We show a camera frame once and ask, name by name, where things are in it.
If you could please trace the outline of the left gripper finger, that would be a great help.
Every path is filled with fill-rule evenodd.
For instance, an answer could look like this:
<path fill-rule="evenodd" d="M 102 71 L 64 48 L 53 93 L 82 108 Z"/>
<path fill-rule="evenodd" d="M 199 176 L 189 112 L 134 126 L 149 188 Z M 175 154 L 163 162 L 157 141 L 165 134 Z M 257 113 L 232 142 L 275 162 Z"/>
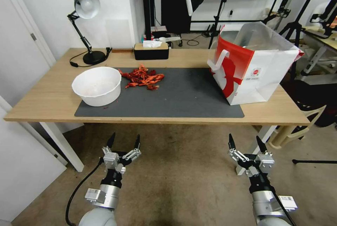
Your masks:
<path fill-rule="evenodd" d="M 106 146 L 102 148 L 104 154 L 112 152 L 111 148 L 115 140 L 116 133 L 114 132 L 111 137 L 108 139 Z"/>
<path fill-rule="evenodd" d="M 137 135 L 134 148 L 130 150 L 128 153 L 126 153 L 123 156 L 123 159 L 134 161 L 136 158 L 138 158 L 141 155 L 141 151 L 139 148 L 140 148 L 140 134 Z"/>

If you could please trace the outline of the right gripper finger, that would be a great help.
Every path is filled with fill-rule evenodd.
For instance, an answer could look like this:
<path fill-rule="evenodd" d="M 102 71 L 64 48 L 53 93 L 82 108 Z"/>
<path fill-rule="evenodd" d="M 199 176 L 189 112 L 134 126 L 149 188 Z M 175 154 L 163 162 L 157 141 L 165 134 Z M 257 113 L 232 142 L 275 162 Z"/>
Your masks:
<path fill-rule="evenodd" d="M 261 140 L 261 138 L 259 136 L 256 136 L 256 140 L 257 140 L 257 144 L 258 144 L 258 147 L 259 147 L 259 150 L 260 150 L 260 154 L 258 155 L 260 158 L 262 157 L 272 157 L 272 153 L 269 152 L 267 150 L 267 147 L 265 145 L 265 143 L 263 143 L 263 141 Z"/>
<path fill-rule="evenodd" d="M 250 160 L 247 156 L 245 156 L 239 150 L 236 150 L 235 142 L 234 142 L 234 139 L 233 139 L 233 136 L 232 136 L 231 133 L 229 134 L 228 146 L 229 146 L 228 154 L 236 162 L 245 163 L 245 162 L 248 162 Z"/>

